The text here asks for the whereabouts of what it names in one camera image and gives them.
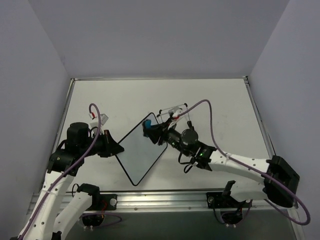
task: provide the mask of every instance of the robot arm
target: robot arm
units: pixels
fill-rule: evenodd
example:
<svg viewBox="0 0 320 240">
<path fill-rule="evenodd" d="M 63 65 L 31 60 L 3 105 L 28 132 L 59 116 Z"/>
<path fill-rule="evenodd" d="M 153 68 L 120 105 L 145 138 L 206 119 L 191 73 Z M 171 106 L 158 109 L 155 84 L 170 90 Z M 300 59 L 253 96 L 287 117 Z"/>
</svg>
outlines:
<svg viewBox="0 0 320 240">
<path fill-rule="evenodd" d="M 175 130 L 177 124 L 173 123 L 176 122 L 177 117 L 174 117 L 173 114 L 166 122 L 156 125 L 151 125 L 147 119 L 142 124 L 143 135 L 150 138 L 154 144 L 162 145 L 167 142 L 177 149 L 180 152 L 178 162 L 185 165 L 185 173 L 188 173 L 193 167 L 197 167 L 208 171 L 236 174 L 254 181 L 245 186 L 238 182 L 227 185 L 230 195 L 238 202 L 269 199 L 281 207 L 291 208 L 293 206 L 294 199 L 291 195 L 273 181 L 252 170 L 254 168 L 261 173 L 272 176 L 295 194 L 300 177 L 282 157 L 273 156 L 272 159 L 257 159 L 225 151 L 222 151 L 224 153 L 222 154 L 216 147 L 206 145 L 198 140 L 198 134 L 191 121 L 187 122 L 189 128 L 182 133 Z M 190 161 L 180 162 L 182 155 L 190 157 Z"/>
<path fill-rule="evenodd" d="M 93 124 L 91 124 L 91 126 L 94 126 L 92 129 L 89 129 L 89 125 L 83 122 L 72 123 L 67 129 L 66 140 L 61 142 L 49 158 L 41 193 L 31 214 L 31 216 L 35 215 L 35 218 L 31 225 L 29 222 L 32 218 L 30 218 L 20 232 L 19 237 L 13 237 L 11 238 L 12 240 L 64 240 L 83 212 L 100 202 L 99 187 L 82 184 L 72 201 L 58 215 L 63 197 L 77 175 L 79 168 L 83 165 L 84 158 L 72 170 L 68 171 L 68 169 L 92 145 L 92 132 L 97 133 L 96 122 L 97 117 L 94 117 Z M 96 136 L 96 141 L 86 157 L 97 154 L 100 157 L 108 158 L 123 151 L 124 148 L 115 142 L 110 132 L 104 130 Z M 55 184 L 55 181 L 65 172 L 67 174 Z"/>
</svg>

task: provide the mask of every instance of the white wall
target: white wall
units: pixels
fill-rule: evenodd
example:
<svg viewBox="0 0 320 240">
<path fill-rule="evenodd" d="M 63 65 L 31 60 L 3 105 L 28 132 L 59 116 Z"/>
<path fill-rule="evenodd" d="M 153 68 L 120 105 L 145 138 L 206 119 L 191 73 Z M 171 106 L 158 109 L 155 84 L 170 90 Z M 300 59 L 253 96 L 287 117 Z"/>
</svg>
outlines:
<svg viewBox="0 0 320 240">
<path fill-rule="evenodd" d="M 239 78 L 289 0 L 29 0 L 71 77 Z"/>
<path fill-rule="evenodd" d="M 0 235 L 17 236 L 51 153 L 70 79 L 27 0 L 0 1 Z"/>
<path fill-rule="evenodd" d="M 319 10 L 318 0 L 291 0 L 250 75 L 276 153 L 300 174 L 297 193 L 311 212 L 308 240 L 320 239 Z"/>
</svg>

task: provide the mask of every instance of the cable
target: cable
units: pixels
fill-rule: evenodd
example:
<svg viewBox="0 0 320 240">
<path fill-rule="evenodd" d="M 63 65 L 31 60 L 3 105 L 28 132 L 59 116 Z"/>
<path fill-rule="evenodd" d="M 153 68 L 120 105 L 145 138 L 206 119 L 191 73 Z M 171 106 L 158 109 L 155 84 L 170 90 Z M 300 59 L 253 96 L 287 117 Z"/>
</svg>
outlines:
<svg viewBox="0 0 320 240">
<path fill-rule="evenodd" d="M 72 195 L 72 197 L 74 197 L 75 186 L 77 186 L 76 189 L 78 189 L 78 188 L 79 188 L 79 184 L 78 184 L 78 183 L 73 184 L 72 189 L 71 189 L 71 195 Z"/>
<path fill-rule="evenodd" d="M 94 126 L 93 128 L 90 129 L 90 137 L 92 136 L 92 131 L 95 130 L 95 129 L 98 129 L 98 127 Z"/>
<path fill-rule="evenodd" d="M 108 207 L 108 203 L 105 200 L 102 200 L 102 203 L 104 204 L 104 207 L 101 209 L 101 212 L 104 212 Z"/>
<path fill-rule="evenodd" d="M 81 218 L 83 217 L 87 217 L 87 216 L 94 216 L 94 215 L 104 215 L 104 216 L 112 216 L 112 217 L 116 217 L 118 218 L 117 221 L 113 221 L 110 223 L 106 223 L 106 224 L 101 224 L 100 226 L 95 226 L 93 227 L 93 229 L 98 229 L 98 228 L 105 228 L 105 227 L 109 227 L 111 225 L 115 225 L 118 223 L 121 223 L 123 221 L 122 217 L 116 214 L 112 214 L 112 213 L 104 213 L 104 212 L 93 212 L 93 213 L 85 213 L 81 216 Z"/>
<path fill-rule="evenodd" d="M 100 111 L 97 107 L 97 105 L 95 105 L 94 103 L 90 103 L 89 105 L 89 112 L 92 113 L 91 108 L 94 107 L 98 116 L 98 133 L 100 132 L 101 129 L 101 116 L 100 116 Z M 29 222 L 27 224 L 27 226 L 25 227 L 23 233 L 20 235 L 20 237 L 18 238 L 18 240 L 23 240 L 25 235 L 27 234 L 30 226 L 32 225 L 33 221 L 35 220 L 36 216 L 38 215 L 41 207 L 43 206 L 44 202 L 46 201 L 49 192 L 51 192 L 51 190 L 57 185 L 57 183 L 64 178 L 75 166 L 77 166 L 86 156 L 87 154 L 90 152 L 90 150 L 93 148 L 93 146 L 95 145 L 97 139 L 98 139 L 99 134 L 96 134 L 91 145 L 88 147 L 88 149 L 85 151 L 85 153 L 74 163 L 72 164 L 67 170 L 65 170 L 53 183 L 52 185 L 48 188 L 47 192 L 43 195 L 41 201 L 39 202 L 39 204 L 36 206 L 34 213 L 32 214 L 31 218 L 29 219 Z"/>
<path fill-rule="evenodd" d="M 217 217 L 217 213 L 216 213 L 216 208 L 215 208 L 215 206 L 213 206 L 213 214 L 214 214 L 214 217 L 215 217 L 215 219 L 216 219 L 216 221 L 217 221 L 218 223 L 220 223 L 220 224 L 225 224 L 225 222 L 221 222 L 221 221 L 219 220 L 219 218 Z"/>
<path fill-rule="evenodd" d="M 178 163 L 180 163 L 181 165 L 186 165 L 191 163 L 190 161 L 181 162 L 181 157 L 182 157 L 182 152 L 180 152 L 178 157 Z"/>
<path fill-rule="evenodd" d="M 218 149 L 218 151 L 227 158 L 227 155 L 221 150 L 221 148 L 217 145 L 217 142 L 215 140 L 215 137 L 214 137 L 214 132 L 213 132 L 213 121 L 212 121 L 212 107 L 211 107 L 211 103 L 208 99 L 203 99 L 199 102 L 197 102 L 195 105 L 193 105 L 192 107 L 190 107 L 187 111 L 185 112 L 182 112 L 181 114 L 178 115 L 178 117 L 181 117 L 183 116 L 184 114 L 187 114 L 188 112 L 190 112 L 191 110 L 193 110 L 194 108 L 196 108 L 198 105 L 202 104 L 202 103 L 208 103 L 209 105 L 209 111 L 210 111 L 210 133 L 211 133 L 211 138 L 212 138 L 212 141 L 213 141 L 213 144 L 214 146 Z M 240 164 L 248 169 L 251 169 L 253 171 L 255 171 L 256 173 L 262 175 L 264 178 L 267 178 L 271 181 L 273 181 L 274 183 L 276 183 L 280 188 L 282 188 L 283 190 L 285 190 L 292 198 L 294 198 L 300 205 L 301 207 L 303 208 L 305 214 L 306 214 L 306 221 L 297 221 L 295 220 L 293 217 L 290 217 L 289 215 L 283 213 L 283 215 L 285 215 L 285 217 L 287 217 L 288 219 L 290 219 L 292 222 L 298 224 L 298 225 L 302 225 L 302 226 L 305 226 L 305 225 L 308 225 L 311 221 L 311 216 L 310 216 L 310 213 L 309 213 L 309 210 L 307 209 L 306 205 L 300 200 L 300 198 L 298 198 L 289 188 L 287 188 L 286 186 L 284 186 L 281 182 L 279 182 L 278 180 L 276 180 L 275 178 L 273 178 L 272 176 L 266 174 L 265 172 L 262 172 L 252 166 L 249 166 L 231 156 L 228 156 L 229 159 L 233 160 L 234 162 L 236 162 L 237 164 Z M 266 200 L 267 203 L 269 203 L 272 207 L 274 207 L 278 212 L 281 212 L 281 210 L 270 203 L 270 201 Z"/>
<path fill-rule="evenodd" d="M 234 225 L 238 225 L 238 224 L 240 224 L 243 220 L 245 220 L 246 218 L 247 218 L 247 216 L 249 215 L 249 212 L 250 212 L 250 209 L 251 209 L 251 207 L 252 207 L 252 202 L 253 202 L 253 200 L 250 200 L 250 202 L 249 202 L 249 207 L 248 207 L 248 209 L 247 209 L 247 211 L 246 211 L 246 213 L 245 213 L 245 215 L 242 217 L 242 219 L 238 222 L 238 223 L 236 223 L 236 224 L 234 224 Z M 234 213 L 234 216 L 231 218 L 231 219 L 233 219 L 235 216 L 236 216 L 236 214 L 240 211 L 240 210 L 242 210 L 242 208 L 243 208 L 243 206 L 245 205 L 245 201 L 238 207 L 238 209 L 235 211 L 235 212 L 233 212 Z M 224 221 L 224 216 L 225 215 L 227 215 L 227 214 L 230 214 L 230 212 L 224 212 L 224 213 L 222 213 L 221 214 L 221 220 L 223 220 Z"/>
<path fill-rule="evenodd" d="M 187 174 L 192 168 L 193 168 L 193 165 L 190 163 L 184 167 L 183 172 Z"/>
</svg>

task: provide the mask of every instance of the metal frame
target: metal frame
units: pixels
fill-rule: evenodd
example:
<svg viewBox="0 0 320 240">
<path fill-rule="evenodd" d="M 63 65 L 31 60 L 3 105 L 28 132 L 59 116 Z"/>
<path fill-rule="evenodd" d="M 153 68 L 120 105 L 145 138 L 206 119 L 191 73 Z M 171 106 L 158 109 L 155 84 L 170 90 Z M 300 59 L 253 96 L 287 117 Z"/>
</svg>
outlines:
<svg viewBox="0 0 320 240">
<path fill-rule="evenodd" d="M 164 76 L 164 77 L 88 77 L 88 78 L 72 78 L 70 82 L 70 87 L 66 96 L 66 102 L 61 118 L 61 122 L 58 128 L 58 132 L 56 135 L 56 139 L 53 145 L 52 150 L 56 149 L 58 143 L 60 141 L 61 132 L 65 123 L 65 119 L 67 116 L 67 112 L 69 109 L 71 97 L 73 94 L 74 86 L 76 81 L 114 81 L 114 80 L 168 80 L 168 79 L 212 79 L 212 77 L 184 77 L 184 76 Z M 245 86 L 248 91 L 249 98 L 251 100 L 251 104 L 258 121 L 260 131 L 265 142 L 265 146 L 268 152 L 268 155 L 272 157 L 274 155 L 274 150 L 271 144 L 270 137 L 266 131 L 258 108 L 253 99 L 250 85 L 248 81 L 248 77 L 243 77 Z M 171 190 L 171 191 L 141 191 L 141 192 L 112 192 L 112 194 L 117 194 L 117 213 L 145 213 L 145 212 L 204 212 L 211 211 L 207 207 L 207 192 L 219 192 L 222 189 L 197 189 L 197 190 Z M 39 194 L 34 194 L 32 196 L 30 206 L 27 214 L 30 214 L 37 202 Z M 62 211 L 68 203 L 72 200 L 71 193 L 67 193 L 62 200 L 62 204 L 60 206 L 60 211 Z M 273 210 L 273 208 L 267 204 L 265 201 L 254 201 L 252 206 L 253 211 L 257 210 Z M 295 208 L 291 208 L 288 211 L 288 214 L 291 217 L 299 219 L 298 212 Z M 297 240 L 305 240 L 305 234 L 303 231 L 303 227 L 291 222 L 293 231 L 295 233 Z"/>
</svg>

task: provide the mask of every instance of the small white object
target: small white object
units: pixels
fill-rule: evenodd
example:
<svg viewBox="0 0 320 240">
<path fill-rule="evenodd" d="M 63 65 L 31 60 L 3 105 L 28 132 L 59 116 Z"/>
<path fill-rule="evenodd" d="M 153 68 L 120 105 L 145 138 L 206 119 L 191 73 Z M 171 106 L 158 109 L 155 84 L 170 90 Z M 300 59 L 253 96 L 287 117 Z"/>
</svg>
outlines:
<svg viewBox="0 0 320 240">
<path fill-rule="evenodd" d="M 229 160 L 230 160 L 230 157 L 231 157 L 231 154 L 230 154 L 230 153 L 227 153 L 227 154 L 226 154 L 226 161 L 229 161 Z"/>
<path fill-rule="evenodd" d="M 181 108 L 179 108 L 178 110 L 176 110 L 176 111 L 174 112 L 174 114 L 172 115 L 173 120 L 172 120 L 172 122 L 170 123 L 168 129 L 170 129 L 170 128 L 172 128 L 173 126 L 175 126 L 175 125 L 177 124 L 177 122 L 179 122 L 179 121 L 182 119 L 182 117 L 178 117 L 178 115 L 179 115 L 179 114 L 182 114 L 182 113 L 183 113 L 183 111 L 182 111 Z"/>
<path fill-rule="evenodd" d="M 94 127 L 98 127 L 99 125 L 99 119 L 98 117 L 94 114 L 94 113 L 89 113 L 90 118 L 92 119 L 90 122 L 90 127 L 94 128 Z M 107 115 L 105 115 L 104 113 L 100 114 L 100 118 L 101 118 L 101 129 L 100 129 L 100 134 L 103 134 L 103 128 L 102 126 L 108 121 L 109 117 Z"/>
</svg>

